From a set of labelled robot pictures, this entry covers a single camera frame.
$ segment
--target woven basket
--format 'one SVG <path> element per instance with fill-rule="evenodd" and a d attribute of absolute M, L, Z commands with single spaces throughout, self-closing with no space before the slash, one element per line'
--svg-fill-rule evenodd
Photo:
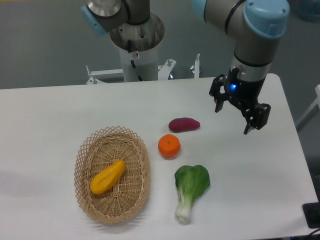
<path fill-rule="evenodd" d="M 93 177 L 119 159 L 126 166 L 117 184 L 102 194 L 92 193 Z M 130 129 L 107 127 L 88 137 L 78 152 L 74 170 L 77 201 L 96 221 L 123 222 L 146 203 L 150 177 L 149 156 L 141 138 Z"/>

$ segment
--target sweet potato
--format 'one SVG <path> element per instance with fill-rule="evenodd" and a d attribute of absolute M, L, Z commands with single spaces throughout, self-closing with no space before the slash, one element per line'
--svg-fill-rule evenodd
<path fill-rule="evenodd" d="M 169 123 L 169 129 L 175 133 L 193 131 L 198 128 L 200 128 L 200 122 L 189 117 L 176 118 Z"/>

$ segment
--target bolt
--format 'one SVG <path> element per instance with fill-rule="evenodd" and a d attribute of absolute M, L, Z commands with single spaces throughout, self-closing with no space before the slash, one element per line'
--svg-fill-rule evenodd
<path fill-rule="evenodd" d="M 171 59 L 171 58 L 169 58 L 167 62 L 168 62 L 168 67 L 171 67 L 172 59 Z"/>

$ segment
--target black object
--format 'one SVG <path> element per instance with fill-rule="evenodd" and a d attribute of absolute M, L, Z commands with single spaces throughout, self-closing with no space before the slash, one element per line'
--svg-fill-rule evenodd
<path fill-rule="evenodd" d="M 311 229 L 320 228 L 320 203 L 305 203 L 302 205 L 302 209 L 308 227 Z"/>
<path fill-rule="evenodd" d="M 227 77 L 223 74 L 217 76 L 213 80 L 209 94 L 214 97 L 216 113 L 223 108 L 227 100 L 241 111 L 247 123 L 244 129 L 246 135 L 252 129 L 260 130 L 267 124 L 271 106 L 258 102 L 258 95 L 265 78 L 254 82 L 243 81 L 237 77 L 239 71 L 239 68 L 235 67 L 229 71 Z"/>

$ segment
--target black cable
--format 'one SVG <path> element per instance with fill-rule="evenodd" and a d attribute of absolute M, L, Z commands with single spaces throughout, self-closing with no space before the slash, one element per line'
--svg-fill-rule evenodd
<path fill-rule="evenodd" d="M 319 231 L 320 231 L 320 228 L 317 229 L 317 230 L 314 230 L 313 232 L 310 232 L 310 233 L 309 233 L 309 236 L 312 236 L 313 234 L 315 234 L 315 233 L 317 233 L 317 232 L 319 232 Z"/>

